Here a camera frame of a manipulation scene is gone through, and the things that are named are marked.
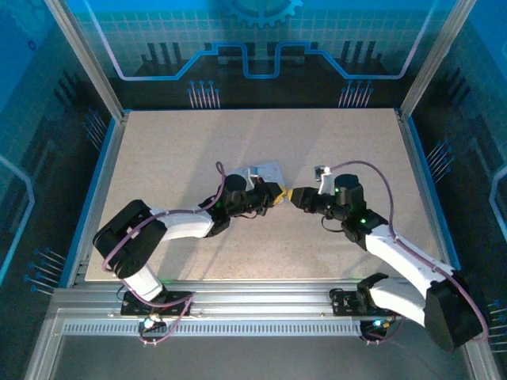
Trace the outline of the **clear padlock blister package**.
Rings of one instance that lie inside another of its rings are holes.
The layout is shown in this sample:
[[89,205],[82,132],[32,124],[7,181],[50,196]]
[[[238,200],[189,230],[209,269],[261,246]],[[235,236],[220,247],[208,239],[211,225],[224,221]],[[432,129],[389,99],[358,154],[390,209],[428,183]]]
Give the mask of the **clear padlock blister package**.
[[250,166],[257,166],[259,168],[260,178],[264,182],[273,182],[285,186],[284,176],[278,161],[267,161]]

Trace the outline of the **right base connector cluster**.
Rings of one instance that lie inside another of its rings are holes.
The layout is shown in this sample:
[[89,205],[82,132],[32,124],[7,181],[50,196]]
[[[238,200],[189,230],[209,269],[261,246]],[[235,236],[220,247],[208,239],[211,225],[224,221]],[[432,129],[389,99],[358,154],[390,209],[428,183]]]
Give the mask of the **right base connector cluster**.
[[378,317],[373,320],[366,320],[360,323],[360,331],[363,336],[380,337],[387,336],[387,331],[393,322],[392,317]]

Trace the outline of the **base connector cluster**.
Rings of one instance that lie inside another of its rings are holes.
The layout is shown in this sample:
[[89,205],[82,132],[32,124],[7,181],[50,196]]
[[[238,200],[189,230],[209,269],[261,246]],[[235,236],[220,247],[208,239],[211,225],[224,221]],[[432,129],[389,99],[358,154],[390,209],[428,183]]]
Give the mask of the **base connector cluster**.
[[160,333],[163,332],[167,327],[167,324],[163,321],[163,318],[157,314],[152,313],[149,314],[141,323],[139,327],[139,332],[141,334],[146,333]]
[[378,317],[373,320],[366,320],[360,323],[360,331],[363,336],[380,337],[387,336],[387,331],[393,322],[392,317]]

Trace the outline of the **left base connector cluster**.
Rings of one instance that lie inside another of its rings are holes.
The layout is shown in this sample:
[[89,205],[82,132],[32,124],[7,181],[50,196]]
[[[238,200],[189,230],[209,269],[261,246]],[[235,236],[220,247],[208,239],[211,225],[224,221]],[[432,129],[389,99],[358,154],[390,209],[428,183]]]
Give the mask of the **left base connector cluster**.
[[146,333],[160,333],[163,332],[167,327],[167,324],[163,321],[163,318],[157,314],[152,313],[149,314],[141,323],[139,327],[139,332],[141,334]]

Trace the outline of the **aluminium table side rail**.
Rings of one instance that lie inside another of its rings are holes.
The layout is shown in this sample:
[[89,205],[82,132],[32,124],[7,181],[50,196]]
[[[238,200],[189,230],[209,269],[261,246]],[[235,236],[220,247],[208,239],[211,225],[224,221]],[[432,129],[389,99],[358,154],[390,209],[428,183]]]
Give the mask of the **aluminium table side rail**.
[[461,270],[456,248],[413,119],[411,117],[405,119],[399,108],[395,108],[395,115],[440,258],[446,264]]
[[129,114],[130,111],[127,110],[121,121],[112,120],[108,126],[78,225],[71,241],[71,247],[63,266],[59,288],[74,286],[81,262],[89,258],[93,252],[93,236],[99,229],[99,223]]

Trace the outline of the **aluminium front frame rail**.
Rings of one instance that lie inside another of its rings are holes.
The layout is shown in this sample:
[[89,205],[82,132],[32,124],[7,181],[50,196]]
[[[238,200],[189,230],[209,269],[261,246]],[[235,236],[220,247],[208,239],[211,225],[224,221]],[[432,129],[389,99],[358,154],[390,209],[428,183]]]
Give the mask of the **aluminium front frame rail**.
[[[193,293],[190,315],[209,319],[314,319],[333,316],[330,292],[356,292],[357,279],[175,280],[168,291]],[[118,282],[84,282],[59,288],[52,302],[85,313],[119,314]]]

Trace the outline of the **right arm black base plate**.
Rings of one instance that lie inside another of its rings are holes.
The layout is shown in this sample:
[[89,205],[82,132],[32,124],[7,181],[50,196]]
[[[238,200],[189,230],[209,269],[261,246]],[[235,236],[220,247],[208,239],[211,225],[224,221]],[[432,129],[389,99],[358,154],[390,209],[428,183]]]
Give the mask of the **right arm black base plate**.
[[359,291],[334,288],[330,290],[329,296],[335,317],[362,317],[375,313]]

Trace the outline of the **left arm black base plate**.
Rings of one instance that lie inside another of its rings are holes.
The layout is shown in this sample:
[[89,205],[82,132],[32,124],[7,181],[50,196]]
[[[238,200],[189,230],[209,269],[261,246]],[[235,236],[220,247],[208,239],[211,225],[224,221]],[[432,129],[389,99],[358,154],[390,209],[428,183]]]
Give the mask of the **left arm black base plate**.
[[173,303],[173,306],[154,307],[140,301],[133,293],[127,291],[123,296],[120,314],[127,317],[146,317],[149,314],[176,317],[184,309],[185,302],[190,296],[193,296],[193,293],[189,291],[164,290],[151,302],[163,305],[166,303]]

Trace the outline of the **aluminium frame post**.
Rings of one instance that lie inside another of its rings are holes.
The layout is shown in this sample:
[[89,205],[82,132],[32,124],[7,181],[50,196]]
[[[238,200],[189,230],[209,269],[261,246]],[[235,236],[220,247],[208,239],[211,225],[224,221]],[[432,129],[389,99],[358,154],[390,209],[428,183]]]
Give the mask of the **aluminium frame post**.
[[44,3],[72,47],[78,61],[112,118],[117,123],[121,123],[124,120],[124,109],[70,8],[64,0],[44,0]]
[[399,108],[399,119],[403,123],[408,122],[476,2],[477,0],[456,0]]

